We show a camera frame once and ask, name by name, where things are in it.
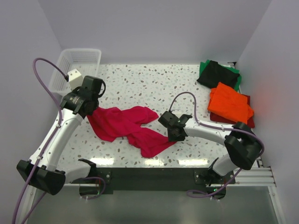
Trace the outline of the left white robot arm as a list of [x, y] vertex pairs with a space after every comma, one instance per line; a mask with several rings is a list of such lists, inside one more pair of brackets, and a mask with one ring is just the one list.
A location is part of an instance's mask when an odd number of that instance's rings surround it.
[[57, 120], [46, 139], [27, 161], [21, 160], [16, 166], [26, 183], [56, 195], [66, 183], [77, 179], [86, 183], [96, 180], [96, 165], [87, 159], [79, 159], [65, 170], [58, 170], [57, 165], [73, 132], [87, 115], [92, 115], [98, 108], [98, 99], [105, 90], [106, 84], [102, 79], [85, 76], [81, 86], [63, 97]]

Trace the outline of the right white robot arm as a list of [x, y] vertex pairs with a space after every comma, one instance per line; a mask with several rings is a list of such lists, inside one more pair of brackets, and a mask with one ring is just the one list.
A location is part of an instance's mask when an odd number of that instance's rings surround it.
[[213, 183], [219, 183], [225, 175], [237, 168], [251, 170], [254, 161], [264, 149], [260, 139], [242, 122], [235, 125], [218, 125], [200, 122], [187, 114], [178, 117], [170, 111], [165, 111], [158, 122], [167, 129], [170, 142], [184, 141], [186, 137], [198, 137], [226, 148], [227, 154], [215, 159], [208, 168], [207, 176]]

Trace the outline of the crimson pink t shirt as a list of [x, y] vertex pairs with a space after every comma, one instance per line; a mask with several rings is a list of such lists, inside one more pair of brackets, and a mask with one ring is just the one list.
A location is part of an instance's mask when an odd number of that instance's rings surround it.
[[130, 145], [140, 149], [144, 158], [153, 158], [175, 144], [162, 134], [142, 127], [159, 118], [147, 107], [135, 106], [126, 110], [99, 107], [87, 118], [101, 140], [113, 142], [116, 138], [126, 137]]

